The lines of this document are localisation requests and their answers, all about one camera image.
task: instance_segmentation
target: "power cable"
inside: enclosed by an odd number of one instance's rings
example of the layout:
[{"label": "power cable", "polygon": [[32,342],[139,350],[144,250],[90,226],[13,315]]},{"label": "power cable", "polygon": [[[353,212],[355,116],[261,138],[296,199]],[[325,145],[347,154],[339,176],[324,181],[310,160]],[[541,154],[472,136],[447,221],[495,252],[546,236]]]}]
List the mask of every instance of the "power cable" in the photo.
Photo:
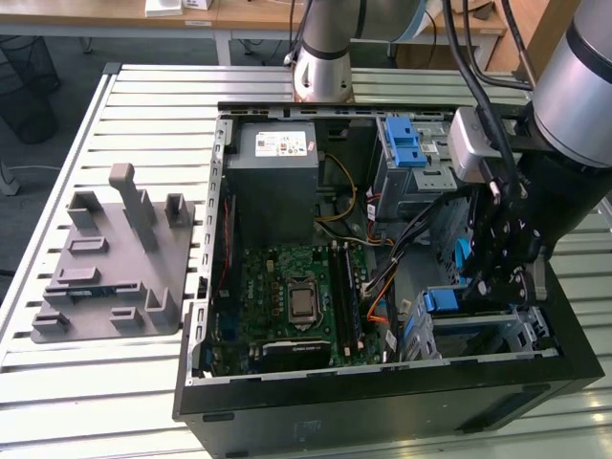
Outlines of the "power cable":
[{"label": "power cable", "polygon": [[464,35],[466,37],[466,45],[468,46],[468,58],[470,59],[471,69],[474,71],[478,79],[490,84],[491,86],[518,89],[521,91],[533,91],[532,85],[529,83],[523,83],[520,81],[506,81],[503,79],[493,78],[482,73],[480,67],[478,67],[478,63],[476,62],[473,44],[471,41],[469,0],[463,0],[463,28]]}]

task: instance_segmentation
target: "power supply label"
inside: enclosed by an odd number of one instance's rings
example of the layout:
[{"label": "power supply label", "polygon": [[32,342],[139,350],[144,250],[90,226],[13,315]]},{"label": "power supply label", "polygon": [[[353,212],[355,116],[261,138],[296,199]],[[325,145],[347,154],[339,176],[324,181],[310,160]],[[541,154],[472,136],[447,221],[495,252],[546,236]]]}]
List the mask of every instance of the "power supply label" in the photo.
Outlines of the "power supply label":
[{"label": "power supply label", "polygon": [[255,156],[306,156],[305,132],[259,132]]}]

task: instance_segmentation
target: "slotted metal table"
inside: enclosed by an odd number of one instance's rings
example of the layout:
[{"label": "slotted metal table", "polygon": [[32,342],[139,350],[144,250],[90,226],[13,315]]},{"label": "slotted metal table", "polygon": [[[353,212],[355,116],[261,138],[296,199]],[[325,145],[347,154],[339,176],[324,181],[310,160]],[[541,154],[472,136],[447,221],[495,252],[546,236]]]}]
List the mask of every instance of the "slotted metal table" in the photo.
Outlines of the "slotted metal table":
[{"label": "slotted metal table", "polygon": [[[454,72],[358,69],[353,79],[357,102],[472,104]],[[516,91],[488,90],[494,101],[526,101]],[[171,418],[180,332],[34,344],[31,324],[68,234],[65,206],[75,189],[118,202],[108,185],[110,166],[129,162],[151,201],[183,193],[198,203],[196,220],[202,220],[217,102],[289,101],[292,94],[291,74],[266,67],[123,65],[117,75],[102,76],[0,308],[2,459],[208,457],[188,428]],[[594,211],[559,242],[553,266],[606,377],[493,433],[310,456],[612,457],[612,233],[604,214]],[[202,235],[195,227],[193,241]],[[190,266],[199,250],[191,249]],[[196,290],[196,274],[188,273],[185,292]]]}]

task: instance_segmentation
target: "yellow cable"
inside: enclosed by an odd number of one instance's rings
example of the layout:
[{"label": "yellow cable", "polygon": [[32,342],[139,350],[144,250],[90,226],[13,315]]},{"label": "yellow cable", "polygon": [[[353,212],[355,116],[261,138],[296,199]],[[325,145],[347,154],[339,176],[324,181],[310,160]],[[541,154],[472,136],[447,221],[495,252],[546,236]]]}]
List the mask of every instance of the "yellow cable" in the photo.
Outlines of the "yellow cable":
[{"label": "yellow cable", "polygon": [[353,211],[353,208],[355,207],[355,203],[357,202],[357,189],[355,188],[355,182],[353,182],[353,177],[351,177],[351,174],[349,174],[346,167],[344,167],[344,164],[342,164],[338,158],[336,158],[334,155],[330,153],[325,153],[325,156],[329,156],[332,160],[334,160],[334,162],[339,166],[339,168],[342,169],[342,172],[344,172],[344,175],[346,175],[346,178],[351,183],[351,191],[353,192],[353,197],[351,198],[351,205],[343,213],[339,215],[332,215],[331,217],[317,217],[315,221],[316,222],[337,222],[337,220],[343,219],[344,217],[348,216]]}]

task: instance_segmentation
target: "mesh wastebasket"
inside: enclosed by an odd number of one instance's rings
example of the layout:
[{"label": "mesh wastebasket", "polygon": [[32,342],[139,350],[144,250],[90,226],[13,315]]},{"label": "mesh wastebasket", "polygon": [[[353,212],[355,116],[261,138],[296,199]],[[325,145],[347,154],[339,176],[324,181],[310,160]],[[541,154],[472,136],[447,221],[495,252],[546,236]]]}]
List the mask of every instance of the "mesh wastebasket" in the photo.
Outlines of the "mesh wastebasket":
[{"label": "mesh wastebasket", "polygon": [[59,87],[54,62],[42,36],[0,35],[0,51],[24,81],[33,77],[33,90],[50,94]]},{"label": "mesh wastebasket", "polygon": [[49,101],[33,88],[32,71],[27,62],[0,64],[0,117],[23,143],[46,141],[57,130]]}]

